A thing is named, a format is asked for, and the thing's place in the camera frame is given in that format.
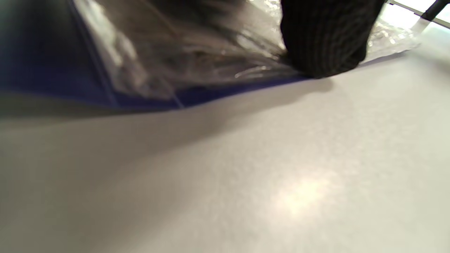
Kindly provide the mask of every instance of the clear plastic bag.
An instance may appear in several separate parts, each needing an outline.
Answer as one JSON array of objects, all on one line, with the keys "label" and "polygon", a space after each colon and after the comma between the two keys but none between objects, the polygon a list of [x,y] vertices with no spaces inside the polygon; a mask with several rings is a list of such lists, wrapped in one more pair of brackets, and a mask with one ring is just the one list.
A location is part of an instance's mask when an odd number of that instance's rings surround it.
[{"label": "clear plastic bag", "polygon": [[[119,92],[176,99],[299,73],[284,63],[280,0],[74,0]],[[411,31],[377,21],[367,61],[414,48]]]}]

